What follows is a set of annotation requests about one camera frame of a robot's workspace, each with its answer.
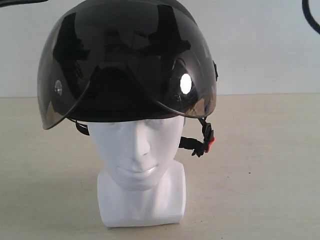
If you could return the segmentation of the white mannequin head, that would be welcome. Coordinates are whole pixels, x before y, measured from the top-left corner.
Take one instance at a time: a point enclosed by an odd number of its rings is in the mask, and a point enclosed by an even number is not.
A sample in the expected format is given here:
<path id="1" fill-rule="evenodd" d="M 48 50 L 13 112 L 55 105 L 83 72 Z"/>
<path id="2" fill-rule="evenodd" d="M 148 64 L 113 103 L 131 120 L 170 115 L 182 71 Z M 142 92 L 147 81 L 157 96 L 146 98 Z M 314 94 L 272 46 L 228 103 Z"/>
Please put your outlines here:
<path id="1" fill-rule="evenodd" d="M 109 228 L 178 224 L 186 208 L 184 166 L 175 160 L 185 119 L 88 124 L 102 160 L 97 198 Z"/>

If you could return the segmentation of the black helmet with tinted visor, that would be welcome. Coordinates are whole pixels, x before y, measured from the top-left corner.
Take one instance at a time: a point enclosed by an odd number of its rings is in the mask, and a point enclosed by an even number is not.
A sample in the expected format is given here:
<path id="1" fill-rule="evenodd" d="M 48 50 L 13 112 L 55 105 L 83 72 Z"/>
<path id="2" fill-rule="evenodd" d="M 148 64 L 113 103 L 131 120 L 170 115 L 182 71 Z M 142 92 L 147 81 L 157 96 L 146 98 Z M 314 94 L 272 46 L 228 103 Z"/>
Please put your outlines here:
<path id="1" fill-rule="evenodd" d="M 215 140 L 207 117 L 218 71 L 197 22 L 176 0 L 85 0 L 50 30 L 37 70 L 42 127 L 182 116 L 199 120 L 203 139 L 179 147 L 202 156 Z"/>

